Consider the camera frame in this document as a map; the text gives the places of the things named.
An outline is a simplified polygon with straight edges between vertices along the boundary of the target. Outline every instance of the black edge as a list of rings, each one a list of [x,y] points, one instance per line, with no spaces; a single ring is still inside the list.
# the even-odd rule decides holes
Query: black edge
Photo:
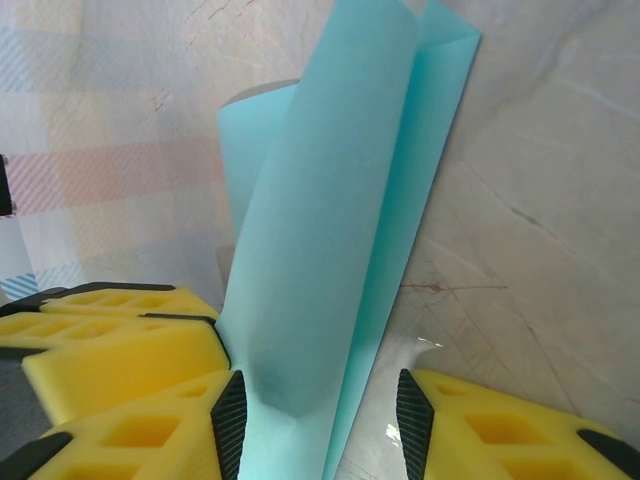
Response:
[[[44,348],[20,348],[0,346],[0,362],[22,362],[24,357],[46,352]]]
[[[28,480],[71,440],[73,440],[73,436],[70,433],[58,432],[25,444],[0,462],[0,478],[3,480]]]
[[[13,214],[13,202],[11,201],[11,193],[9,192],[9,181],[7,179],[7,171],[4,167],[6,157],[0,155],[0,217],[6,217]]]
[[[64,293],[65,288],[51,288],[34,295],[22,298],[12,303],[7,303],[0,307],[0,317],[13,315],[21,312],[39,312],[44,302],[52,298],[59,298],[58,295]]]
[[[22,369],[25,357],[45,351],[0,346],[0,459],[9,457],[52,427]]]
[[[427,467],[427,453],[435,410],[409,370],[400,372],[396,418],[409,480],[422,480]]]
[[[640,480],[640,452],[631,445],[594,430],[579,430],[578,435],[631,479]]]
[[[148,290],[152,292],[169,292],[175,290],[173,285],[155,285],[152,283],[114,283],[114,282],[91,282],[69,288],[56,298],[68,297],[79,293],[95,292],[98,290]]]
[[[211,423],[222,480],[236,480],[247,426],[247,396],[242,372],[233,373],[211,409]]]
[[[113,283],[113,282],[92,282],[79,285],[73,288],[51,288],[44,292],[36,293],[25,297],[17,302],[8,303],[0,307],[0,317],[13,315],[20,312],[39,312],[40,307],[47,300],[64,298],[80,293],[97,292],[99,290],[144,290],[153,292],[169,292],[175,290],[173,285],[154,285],[150,283]]]
[[[231,357],[229,356],[229,351],[227,347],[224,346],[224,342],[222,341],[222,337],[218,333],[216,329],[216,320],[214,318],[208,317],[206,315],[182,315],[182,314],[174,314],[174,313],[145,313],[141,315],[143,318],[165,318],[169,320],[201,320],[203,322],[207,322],[209,326],[213,329],[218,337],[218,341],[220,345],[222,345],[222,350],[224,350],[224,354],[227,356],[227,368],[231,368]]]

